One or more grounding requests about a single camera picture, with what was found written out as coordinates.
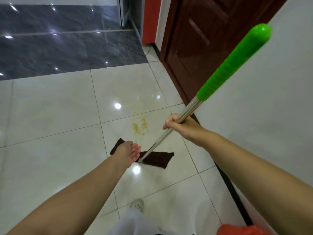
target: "brown mop pad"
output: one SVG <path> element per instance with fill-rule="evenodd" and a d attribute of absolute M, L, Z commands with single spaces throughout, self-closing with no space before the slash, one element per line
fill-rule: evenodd
<path fill-rule="evenodd" d="M 112 148 L 110 154 L 113 155 L 115 153 L 115 150 L 118 146 L 120 146 L 125 141 L 123 139 L 119 139 L 115 146 Z M 141 152 L 140 157 L 143 157 L 146 152 Z M 162 167 L 166 168 L 167 164 L 169 163 L 170 159 L 174 156 L 174 153 L 166 153 L 166 152 L 151 152 L 149 156 L 147 156 L 145 159 L 143 159 L 143 163 L 146 165 L 156 166 L 156 167 Z"/>

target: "white shoe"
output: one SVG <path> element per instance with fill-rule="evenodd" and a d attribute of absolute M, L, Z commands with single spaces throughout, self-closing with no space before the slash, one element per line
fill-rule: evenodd
<path fill-rule="evenodd" d="M 136 199 L 134 200 L 131 205 L 129 206 L 129 208 L 135 208 L 138 209 L 141 213 L 143 211 L 143 200 L 142 199 Z"/>

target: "red object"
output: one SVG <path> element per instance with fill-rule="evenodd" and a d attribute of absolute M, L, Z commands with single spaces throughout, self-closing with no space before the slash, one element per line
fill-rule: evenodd
<path fill-rule="evenodd" d="M 222 225 L 217 235 L 270 235 L 268 232 L 258 228 L 257 226 L 236 227 L 233 225 Z"/>
<path fill-rule="evenodd" d="M 145 0 L 142 43 L 155 43 L 162 0 Z"/>

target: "forearm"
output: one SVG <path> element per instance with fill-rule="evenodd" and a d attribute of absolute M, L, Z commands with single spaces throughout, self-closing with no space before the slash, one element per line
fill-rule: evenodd
<path fill-rule="evenodd" d="M 280 234 L 311 234 L 313 188 L 219 134 L 206 131 L 203 147 Z"/>
<path fill-rule="evenodd" d="M 84 234 L 100 212 L 125 169 L 113 156 L 53 195 L 8 234 Z"/>

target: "wooden door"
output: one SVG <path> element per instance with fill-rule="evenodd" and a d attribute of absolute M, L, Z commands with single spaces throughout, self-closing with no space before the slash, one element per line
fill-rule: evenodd
<path fill-rule="evenodd" d="M 285 1 L 177 0 L 176 9 L 171 3 L 169 19 L 171 11 L 175 18 L 166 24 L 171 33 L 161 55 L 183 98 L 189 102 L 247 32 L 267 23 Z"/>

